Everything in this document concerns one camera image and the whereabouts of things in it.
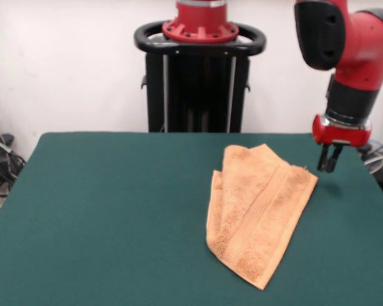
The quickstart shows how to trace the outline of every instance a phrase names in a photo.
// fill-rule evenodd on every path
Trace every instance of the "red robot arm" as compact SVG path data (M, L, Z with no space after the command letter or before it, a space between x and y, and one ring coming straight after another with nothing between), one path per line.
M383 84L383 9L349 13L347 0L297 0L295 14L306 63L336 68L326 112L313 122L323 145L318 169L333 172L343 146L362 147L372 132L368 118ZM330 145L336 149L328 159Z

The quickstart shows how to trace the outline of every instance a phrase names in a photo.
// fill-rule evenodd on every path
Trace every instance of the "green table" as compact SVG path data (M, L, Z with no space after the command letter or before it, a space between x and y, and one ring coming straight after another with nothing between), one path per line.
M310 135L43 136L0 213L0 306L383 305L383 194L353 149L265 291L209 252L213 169L264 142L316 173Z

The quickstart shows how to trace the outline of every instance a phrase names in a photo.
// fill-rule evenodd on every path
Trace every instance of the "black handle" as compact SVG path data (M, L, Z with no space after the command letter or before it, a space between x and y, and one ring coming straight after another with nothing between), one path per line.
M228 43L180 43L173 40L153 41L149 37L162 33L161 27L166 21L143 25L135 31L135 45L147 53L163 55L226 55L252 56L264 51L267 39L263 32L244 24L235 24L239 35L251 39L249 43L230 41Z

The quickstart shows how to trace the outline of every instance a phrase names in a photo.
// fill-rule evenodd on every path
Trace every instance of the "folded towel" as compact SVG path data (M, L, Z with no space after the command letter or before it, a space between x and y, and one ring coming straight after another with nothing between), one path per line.
M232 271L264 290L278 267L317 183L267 145L226 148L214 171L207 244Z

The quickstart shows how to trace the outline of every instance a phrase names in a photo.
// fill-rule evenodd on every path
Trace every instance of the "black stand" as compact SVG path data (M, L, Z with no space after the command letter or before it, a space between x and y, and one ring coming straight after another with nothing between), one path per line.
M178 43L161 33L163 22L139 28L135 44L146 54L149 132L239 133L249 56L259 54L265 36L246 25L240 35L251 43Z

